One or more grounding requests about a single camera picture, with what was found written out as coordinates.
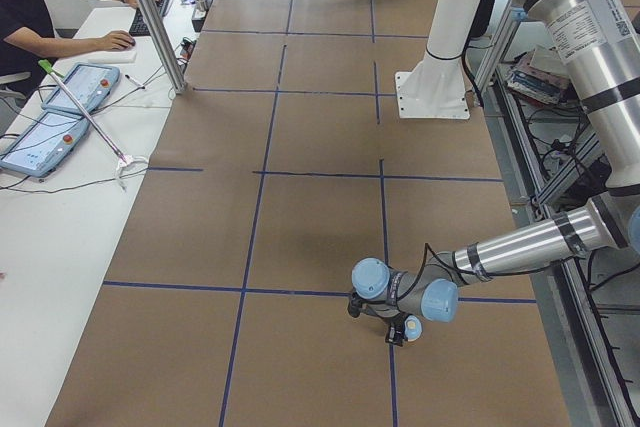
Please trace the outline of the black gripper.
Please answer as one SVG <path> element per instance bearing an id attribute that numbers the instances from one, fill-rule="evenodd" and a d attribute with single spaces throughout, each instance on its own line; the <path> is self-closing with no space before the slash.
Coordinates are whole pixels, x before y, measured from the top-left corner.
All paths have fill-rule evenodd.
<path id="1" fill-rule="evenodd" d="M 385 342 L 393 346 L 403 346 L 406 341 L 405 335 L 405 314 L 397 314 L 393 317 L 386 318 L 384 322 L 387 325 L 387 333 Z"/>

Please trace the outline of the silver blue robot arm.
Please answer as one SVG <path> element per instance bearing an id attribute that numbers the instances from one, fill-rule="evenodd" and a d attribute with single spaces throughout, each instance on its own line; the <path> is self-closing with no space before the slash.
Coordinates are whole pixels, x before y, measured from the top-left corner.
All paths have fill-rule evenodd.
<path id="1" fill-rule="evenodd" d="M 602 247 L 639 245 L 639 38 L 625 8 L 620 0 L 514 2 L 552 39 L 582 123 L 609 161 L 606 189 L 581 207 L 505 235 L 453 252 L 426 249 L 416 273 L 376 258 L 359 261 L 348 313 L 381 319 L 390 344 L 418 339 L 423 320 L 451 321 L 462 287 L 534 274 Z M 478 3 L 464 2 L 462 32 Z"/>

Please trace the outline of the person hand on mouse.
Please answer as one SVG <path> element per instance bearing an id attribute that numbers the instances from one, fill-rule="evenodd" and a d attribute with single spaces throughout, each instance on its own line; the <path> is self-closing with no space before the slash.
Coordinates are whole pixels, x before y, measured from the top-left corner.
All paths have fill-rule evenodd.
<path id="1" fill-rule="evenodd" d="M 136 44 L 135 39 L 126 31 L 111 31 L 98 39 L 101 51 L 125 51 L 133 48 Z"/>

